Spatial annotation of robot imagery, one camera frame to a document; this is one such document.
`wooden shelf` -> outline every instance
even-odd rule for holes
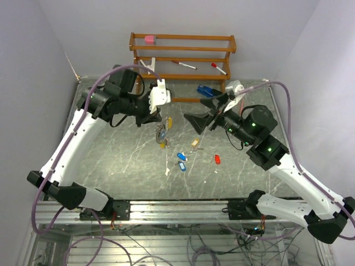
[[[137,57],[137,60],[150,60],[151,57]],[[224,63],[226,59],[224,58],[193,58],[193,57],[156,57],[155,61],[172,61],[177,60],[181,62],[216,62]]]
[[[188,47],[188,46],[158,46],[139,45],[130,47],[131,50],[173,50],[173,51],[205,51],[205,52],[233,52],[232,48],[222,47]]]
[[[191,79],[191,80],[227,80],[227,75],[204,75],[204,74],[160,74],[162,79]],[[142,74],[144,79],[156,79],[155,75]]]
[[[144,39],[147,35],[154,35],[157,39],[181,39],[181,40],[205,40],[205,41],[226,41],[228,47],[193,47],[193,46],[164,46],[164,45],[136,45],[135,39]],[[150,60],[151,57],[140,57],[139,50],[172,50],[172,51],[203,51],[203,52],[225,52],[224,58],[196,58],[196,57],[155,57],[156,61],[172,61],[179,62],[203,62],[203,63],[223,63],[221,67],[227,75],[207,75],[207,74],[159,74],[162,79],[176,80],[218,80],[220,82],[221,91],[225,92],[225,81],[231,77],[229,68],[230,53],[236,52],[236,42],[233,35],[231,36],[208,36],[208,35],[176,35],[176,34],[136,34],[131,33],[129,39],[129,49],[133,51],[134,64],[139,64],[139,60]],[[142,74],[143,79],[155,79],[154,75]],[[140,79],[137,78],[136,93],[140,92]],[[173,98],[173,102],[199,102],[198,98]]]

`marble surface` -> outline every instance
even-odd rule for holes
[[[94,82],[95,79],[89,78],[81,80],[75,102],[81,91]],[[242,84],[248,87],[259,82],[242,81]],[[167,87],[180,97],[203,97],[196,92],[199,84],[219,88],[213,81],[167,81]],[[244,98],[245,106],[264,104],[277,118],[268,88],[252,91]],[[157,124],[137,128],[133,117],[127,118],[117,128],[107,124],[81,162],[76,182],[102,190],[116,199],[247,197],[255,189],[279,197],[296,196],[281,180],[253,164],[246,155],[246,148],[242,151],[234,149],[224,130],[205,130],[199,136],[183,117],[186,112],[202,113],[206,110],[198,103],[163,106],[162,117],[173,119],[173,126],[167,135],[170,141],[167,149],[161,149],[155,141]],[[114,124],[120,118],[121,115],[117,115]],[[272,134],[285,141],[280,125]],[[195,138],[200,139],[199,147],[204,150],[192,151],[191,143]],[[231,139],[239,146],[239,141]],[[185,172],[175,165],[178,152],[184,152],[189,159]],[[211,162],[214,154],[220,156],[220,165]],[[168,175],[165,174],[166,168],[170,170]]]

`pink eraser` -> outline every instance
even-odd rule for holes
[[[155,44],[156,36],[154,35],[147,35],[144,37],[145,44]]]

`white wall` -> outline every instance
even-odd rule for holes
[[[55,150],[76,78],[37,0],[0,1],[0,258],[15,265],[36,189]]]
[[[319,0],[39,0],[78,75],[133,62],[131,32],[231,35],[234,78],[273,78]]]
[[[321,0],[276,80],[291,91],[300,162],[343,196],[355,197],[355,2]],[[283,121],[283,91],[274,88]],[[354,235],[348,227],[346,235]],[[354,242],[336,240],[337,265],[354,265]]]

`orange object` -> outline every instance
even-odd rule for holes
[[[220,165],[221,164],[221,159],[220,159],[220,156],[219,155],[215,155],[215,162],[216,164]]]

